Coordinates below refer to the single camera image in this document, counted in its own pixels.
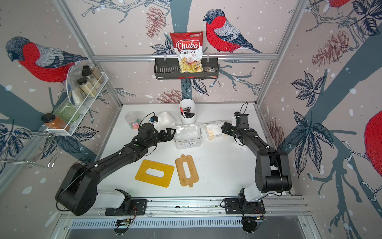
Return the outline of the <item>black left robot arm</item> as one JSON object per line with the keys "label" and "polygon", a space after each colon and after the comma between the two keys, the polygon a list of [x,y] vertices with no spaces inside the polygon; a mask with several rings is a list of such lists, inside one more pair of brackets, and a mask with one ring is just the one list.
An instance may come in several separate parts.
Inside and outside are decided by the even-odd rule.
{"label": "black left robot arm", "polygon": [[138,135],[119,151],[94,163],[73,164],[56,193],[56,203],[76,216],[83,215],[95,204],[97,186],[102,180],[141,159],[150,147],[171,141],[176,131],[174,128],[157,131],[152,124],[145,123],[139,127]]}

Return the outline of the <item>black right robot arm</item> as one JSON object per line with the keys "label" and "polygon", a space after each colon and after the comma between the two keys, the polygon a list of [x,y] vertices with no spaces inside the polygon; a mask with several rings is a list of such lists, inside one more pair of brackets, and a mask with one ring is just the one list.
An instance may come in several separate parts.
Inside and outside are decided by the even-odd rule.
{"label": "black right robot arm", "polygon": [[241,190],[240,198],[247,203],[258,203],[271,194],[282,196],[283,192],[291,190],[292,179],[285,152],[269,146],[252,128],[225,122],[221,130],[239,140],[256,156],[255,182]]}

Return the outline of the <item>bamboo tissue box lid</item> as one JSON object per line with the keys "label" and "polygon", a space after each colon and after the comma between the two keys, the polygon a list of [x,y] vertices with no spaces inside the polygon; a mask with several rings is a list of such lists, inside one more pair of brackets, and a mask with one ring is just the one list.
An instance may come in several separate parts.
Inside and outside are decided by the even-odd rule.
{"label": "bamboo tissue box lid", "polygon": [[176,168],[181,186],[192,188],[199,181],[199,175],[191,155],[182,154],[177,158]]}

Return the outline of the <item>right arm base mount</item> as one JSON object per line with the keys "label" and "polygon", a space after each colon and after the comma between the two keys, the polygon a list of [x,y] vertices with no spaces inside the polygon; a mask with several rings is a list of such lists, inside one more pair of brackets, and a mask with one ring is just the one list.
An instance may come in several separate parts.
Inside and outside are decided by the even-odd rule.
{"label": "right arm base mount", "polygon": [[263,202],[249,203],[246,201],[240,201],[238,198],[225,198],[223,199],[225,213],[228,215],[239,214],[258,214],[263,215],[266,213]]}

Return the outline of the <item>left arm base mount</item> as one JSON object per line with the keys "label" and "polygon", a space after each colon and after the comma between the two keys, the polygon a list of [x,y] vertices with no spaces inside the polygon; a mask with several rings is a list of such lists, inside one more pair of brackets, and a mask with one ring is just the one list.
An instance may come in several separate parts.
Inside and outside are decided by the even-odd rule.
{"label": "left arm base mount", "polygon": [[147,208],[147,199],[132,199],[131,195],[122,189],[115,189],[123,195],[123,201],[118,208],[106,208],[106,216],[144,216]]}

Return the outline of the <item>clear plastic tissue box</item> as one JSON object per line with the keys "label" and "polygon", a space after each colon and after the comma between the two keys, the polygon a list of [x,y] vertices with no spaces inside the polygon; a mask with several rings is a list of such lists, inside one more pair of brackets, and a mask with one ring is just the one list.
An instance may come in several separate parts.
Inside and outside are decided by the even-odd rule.
{"label": "clear plastic tissue box", "polygon": [[175,126],[173,138],[177,149],[199,147],[202,144],[202,129],[197,123]]}

